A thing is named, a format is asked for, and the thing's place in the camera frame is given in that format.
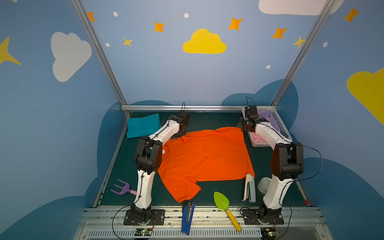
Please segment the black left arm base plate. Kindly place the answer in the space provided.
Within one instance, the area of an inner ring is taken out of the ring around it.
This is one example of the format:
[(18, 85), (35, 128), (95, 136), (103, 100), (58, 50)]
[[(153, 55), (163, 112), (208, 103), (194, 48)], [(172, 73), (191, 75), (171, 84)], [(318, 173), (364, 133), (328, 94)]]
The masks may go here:
[(162, 226), (165, 220), (165, 210), (128, 210), (124, 219), (124, 226)]

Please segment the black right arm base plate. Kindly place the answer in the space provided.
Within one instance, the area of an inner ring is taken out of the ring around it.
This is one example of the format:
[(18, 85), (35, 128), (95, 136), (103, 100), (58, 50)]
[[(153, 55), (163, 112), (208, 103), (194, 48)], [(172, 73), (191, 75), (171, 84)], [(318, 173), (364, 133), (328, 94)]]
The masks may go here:
[(264, 210), (262, 208), (243, 208), (240, 210), (246, 225), (284, 225), (282, 208), (276, 210)]

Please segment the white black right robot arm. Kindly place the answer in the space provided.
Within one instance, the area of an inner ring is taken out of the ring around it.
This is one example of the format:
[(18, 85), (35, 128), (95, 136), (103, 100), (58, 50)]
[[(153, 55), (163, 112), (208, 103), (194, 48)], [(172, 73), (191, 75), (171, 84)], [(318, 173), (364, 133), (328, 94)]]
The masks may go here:
[(258, 209), (258, 219), (262, 223), (267, 223), (279, 217), (290, 185), (304, 171), (303, 145), (284, 137), (264, 118), (241, 117), (238, 127), (243, 132), (257, 133), (274, 150), (270, 162), (272, 181)]

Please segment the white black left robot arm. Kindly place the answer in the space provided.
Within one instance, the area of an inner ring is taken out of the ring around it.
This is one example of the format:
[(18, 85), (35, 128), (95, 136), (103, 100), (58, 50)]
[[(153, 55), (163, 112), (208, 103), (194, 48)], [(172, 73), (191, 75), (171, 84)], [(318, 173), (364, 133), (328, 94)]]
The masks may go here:
[(190, 114), (180, 111), (171, 115), (166, 123), (155, 133), (142, 136), (136, 151), (135, 164), (138, 170), (138, 188), (136, 198), (131, 205), (131, 213), (139, 222), (150, 219), (152, 205), (152, 186), (155, 174), (162, 163), (163, 146), (168, 140), (180, 138), (186, 134)]

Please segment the orange t shirt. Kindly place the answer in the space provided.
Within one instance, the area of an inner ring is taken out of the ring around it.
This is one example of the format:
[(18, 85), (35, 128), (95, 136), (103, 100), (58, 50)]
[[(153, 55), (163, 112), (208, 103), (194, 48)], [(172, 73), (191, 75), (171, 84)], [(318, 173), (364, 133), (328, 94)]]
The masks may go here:
[(160, 178), (173, 198), (181, 203), (194, 198), (199, 182), (241, 180), (255, 172), (237, 127), (189, 132), (163, 147)]

